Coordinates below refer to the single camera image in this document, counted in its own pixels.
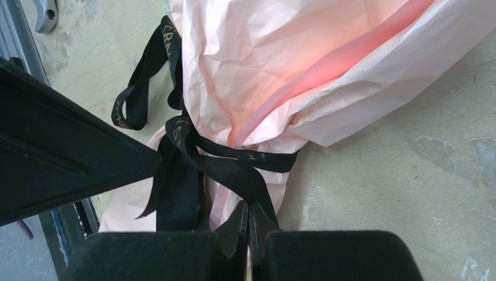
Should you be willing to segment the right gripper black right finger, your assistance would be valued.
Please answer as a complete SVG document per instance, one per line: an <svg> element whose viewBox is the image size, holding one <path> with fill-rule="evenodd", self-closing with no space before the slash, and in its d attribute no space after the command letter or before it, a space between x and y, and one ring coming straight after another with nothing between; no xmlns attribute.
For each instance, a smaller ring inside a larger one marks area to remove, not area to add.
<svg viewBox="0 0 496 281"><path fill-rule="evenodd" d="M283 231L258 203L249 206L254 280L422 280L392 232Z"/></svg>

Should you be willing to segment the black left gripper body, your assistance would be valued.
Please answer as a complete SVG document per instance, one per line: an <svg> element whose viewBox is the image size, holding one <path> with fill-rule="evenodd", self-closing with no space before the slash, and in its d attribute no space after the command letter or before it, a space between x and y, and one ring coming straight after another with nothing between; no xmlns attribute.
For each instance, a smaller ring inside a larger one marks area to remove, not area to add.
<svg viewBox="0 0 496 281"><path fill-rule="evenodd" d="M154 176L161 156L1 60L1 224Z"/></svg>

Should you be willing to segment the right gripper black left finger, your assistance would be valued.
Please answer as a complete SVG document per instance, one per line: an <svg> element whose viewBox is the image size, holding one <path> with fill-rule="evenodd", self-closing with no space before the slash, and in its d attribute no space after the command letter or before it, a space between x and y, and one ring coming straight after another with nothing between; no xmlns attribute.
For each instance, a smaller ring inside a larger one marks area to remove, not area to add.
<svg viewBox="0 0 496 281"><path fill-rule="evenodd" d="M244 280L248 205L214 232L103 232L89 236L62 280Z"/></svg>

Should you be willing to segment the black ribbon with gold lettering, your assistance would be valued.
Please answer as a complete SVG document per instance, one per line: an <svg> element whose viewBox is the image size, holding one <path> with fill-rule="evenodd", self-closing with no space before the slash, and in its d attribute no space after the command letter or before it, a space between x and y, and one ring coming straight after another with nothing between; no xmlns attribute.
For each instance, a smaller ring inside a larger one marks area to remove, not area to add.
<svg viewBox="0 0 496 281"><path fill-rule="evenodd" d="M168 16L161 19L127 88L117 96L111 113L113 124L135 131L145 126L150 79L164 66L169 68L173 82L167 102L180 114L165 124L165 135L158 146L163 161L153 178L142 217L154 214L159 231L207 229L204 179L209 177L244 201L260 204L268 218L277 222L261 171L289 172L296 154L233 149L198 133L183 99L181 37Z"/></svg>

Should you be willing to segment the pink paper flower bouquet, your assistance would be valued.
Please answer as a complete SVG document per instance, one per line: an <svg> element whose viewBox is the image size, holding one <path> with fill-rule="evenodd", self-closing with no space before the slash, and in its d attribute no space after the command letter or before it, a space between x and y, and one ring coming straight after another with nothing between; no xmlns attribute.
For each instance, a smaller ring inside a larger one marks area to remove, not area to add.
<svg viewBox="0 0 496 281"><path fill-rule="evenodd" d="M233 149L297 155L410 102L495 28L494 1L171 1L185 107ZM261 175L275 212L289 172ZM101 231L158 231L153 178L116 190ZM207 228L239 195L204 179Z"/></svg>

